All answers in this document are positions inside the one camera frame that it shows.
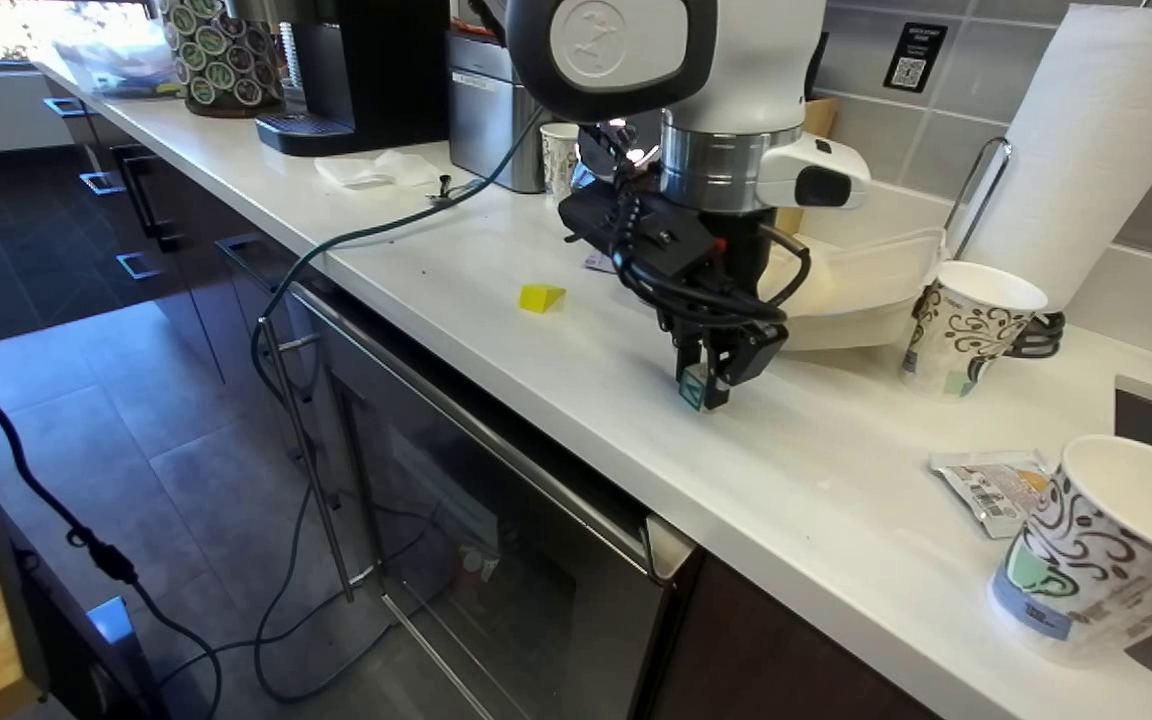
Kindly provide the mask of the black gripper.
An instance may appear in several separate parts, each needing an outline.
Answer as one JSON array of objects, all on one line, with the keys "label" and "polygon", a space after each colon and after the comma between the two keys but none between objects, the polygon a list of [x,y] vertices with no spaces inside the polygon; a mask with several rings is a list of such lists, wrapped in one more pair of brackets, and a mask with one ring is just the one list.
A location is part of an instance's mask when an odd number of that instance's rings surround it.
[{"label": "black gripper", "polygon": [[709,214],[665,192],[593,178],[560,203],[560,218],[654,313],[675,345],[675,393],[688,409],[719,409],[787,341],[791,288],[758,296],[769,256],[784,244],[763,210]]}]

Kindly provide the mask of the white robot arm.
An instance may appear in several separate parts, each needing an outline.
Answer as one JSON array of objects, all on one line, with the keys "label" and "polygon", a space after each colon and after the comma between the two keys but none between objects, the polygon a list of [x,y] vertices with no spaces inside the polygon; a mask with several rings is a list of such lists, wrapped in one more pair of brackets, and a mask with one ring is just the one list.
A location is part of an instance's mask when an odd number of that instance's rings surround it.
[{"label": "white robot arm", "polygon": [[654,113],[658,172],[618,163],[578,183],[560,218],[675,345],[675,393],[719,409],[787,341],[795,277],[758,300],[781,209],[849,209],[869,178],[856,150],[805,127],[805,79],[822,0],[509,0],[504,43],[522,86],[556,114]]}]

